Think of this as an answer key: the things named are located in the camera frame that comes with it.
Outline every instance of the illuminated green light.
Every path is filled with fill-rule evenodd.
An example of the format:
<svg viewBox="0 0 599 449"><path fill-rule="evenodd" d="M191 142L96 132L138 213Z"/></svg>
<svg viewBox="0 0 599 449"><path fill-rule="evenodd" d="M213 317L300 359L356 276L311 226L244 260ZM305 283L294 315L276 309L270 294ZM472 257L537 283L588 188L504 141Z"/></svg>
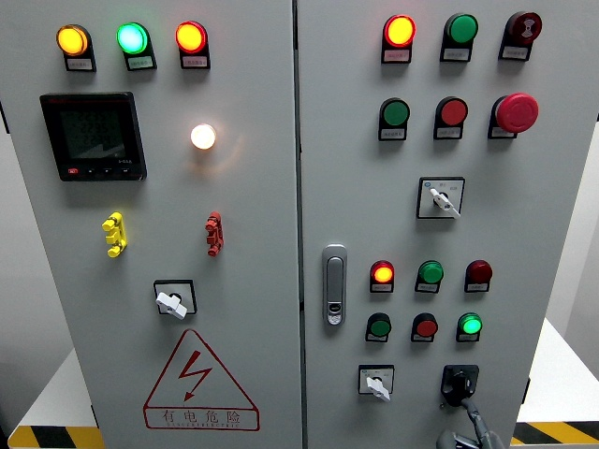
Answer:
<svg viewBox="0 0 599 449"><path fill-rule="evenodd" d="M478 314L466 313L460 318L458 326L464 334L474 335L480 332L480 329L483 327L483 322Z"/></svg>
<svg viewBox="0 0 599 449"><path fill-rule="evenodd" d="M148 46L148 33L139 23L124 23L116 32L116 41L125 53L139 54Z"/></svg>

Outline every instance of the dark red push button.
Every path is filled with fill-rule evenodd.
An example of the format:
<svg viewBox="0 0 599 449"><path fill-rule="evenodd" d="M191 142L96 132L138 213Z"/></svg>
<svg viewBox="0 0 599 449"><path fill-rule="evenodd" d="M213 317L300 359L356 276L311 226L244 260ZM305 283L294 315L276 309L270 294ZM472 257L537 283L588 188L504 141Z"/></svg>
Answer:
<svg viewBox="0 0 599 449"><path fill-rule="evenodd" d="M432 342L434 334L439 330L437 320L432 313L421 313L412 323L412 341Z"/></svg>
<svg viewBox="0 0 599 449"><path fill-rule="evenodd" d="M490 278L493 276L493 270L487 261L475 260L466 269L466 275L473 283L485 283L490 282Z"/></svg>
<svg viewBox="0 0 599 449"><path fill-rule="evenodd" d="M488 292L493 270L486 260L475 260L466 269L464 292Z"/></svg>
<svg viewBox="0 0 599 449"><path fill-rule="evenodd" d="M541 34L543 22L535 12L517 12L507 21L507 33L514 43L530 45Z"/></svg>
<svg viewBox="0 0 599 449"><path fill-rule="evenodd" d="M450 126L455 126L466 120L468 107L463 100L452 98L441 108L441 119Z"/></svg>
<svg viewBox="0 0 599 449"><path fill-rule="evenodd" d="M508 95L495 110L497 124L508 133L515 134L533 126L538 115L538 103L531 95L523 92Z"/></svg>

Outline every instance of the red emergency stop button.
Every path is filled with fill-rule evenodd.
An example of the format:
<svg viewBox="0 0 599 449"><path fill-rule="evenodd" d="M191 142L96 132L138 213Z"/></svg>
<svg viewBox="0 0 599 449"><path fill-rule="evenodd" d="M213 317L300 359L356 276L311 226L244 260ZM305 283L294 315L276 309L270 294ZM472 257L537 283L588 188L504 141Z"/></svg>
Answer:
<svg viewBox="0 0 599 449"><path fill-rule="evenodd" d="M432 313L421 313L414 318L412 323L412 341L431 342L434 334L439 330L437 320Z"/></svg>
<svg viewBox="0 0 599 449"><path fill-rule="evenodd" d="M543 22L537 13L521 11L509 18L505 28L514 43L530 45L541 34Z"/></svg>
<svg viewBox="0 0 599 449"><path fill-rule="evenodd" d="M466 269L464 292L488 292L493 270L486 260L475 260Z"/></svg>
<svg viewBox="0 0 599 449"><path fill-rule="evenodd" d="M506 96L495 107L497 124L508 133L522 133L536 122L539 105L536 100L524 92Z"/></svg>

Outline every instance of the yellow black hazard stripe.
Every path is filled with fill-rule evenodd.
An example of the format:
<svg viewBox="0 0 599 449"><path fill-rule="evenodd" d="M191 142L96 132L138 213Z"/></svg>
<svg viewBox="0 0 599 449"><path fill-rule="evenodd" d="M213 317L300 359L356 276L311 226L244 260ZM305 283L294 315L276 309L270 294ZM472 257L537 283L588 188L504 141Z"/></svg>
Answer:
<svg viewBox="0 0 599 449"><path fill-rule="evenodd" d="M97 427L18 426L8 439L8 447L104 449L104 440Z"/></svg>
<svg viewBox="0 0 599 449"><path fill-rule="evenodd" d="M599 421L516 423L511 445L526 444L599 444Z"/></svg>

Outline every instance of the white switch knob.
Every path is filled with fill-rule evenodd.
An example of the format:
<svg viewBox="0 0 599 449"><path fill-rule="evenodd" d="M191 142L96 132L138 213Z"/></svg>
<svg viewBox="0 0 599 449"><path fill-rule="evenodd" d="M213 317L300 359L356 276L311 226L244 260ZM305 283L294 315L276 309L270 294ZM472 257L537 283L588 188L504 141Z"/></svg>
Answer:
<svg viewBox="0 0 599 449"><path fill-rule="evenodd" d="M389 390L383 387L383 382L380 379L373 379L369 377L366 379L366 385L377 398L382 399L384 402L391 401Z"/></svg>
<svg viewBox="0 0 599 449"><path fill-rule="evenodd" d="M187 308L181 304L181 299L174 295L170 297L166 293L160 293L156 298L156 304L160 307L160 311L174 315L180 320L187 314Z"/></svg>
<svg viewBox="0 0 599 449"><path fill-rule="evenodd" d="M447 212L453 218L455 218L455 219L460 218L460 213L456 210L456 208L453 207L453 204L451 204L451 201L449 201L449 198L447 198L443 194L440 194L436 189L430 189L430 191L431 191L432 199L434 200L434 202L437 206L439 206L442 210Z"/></svg>

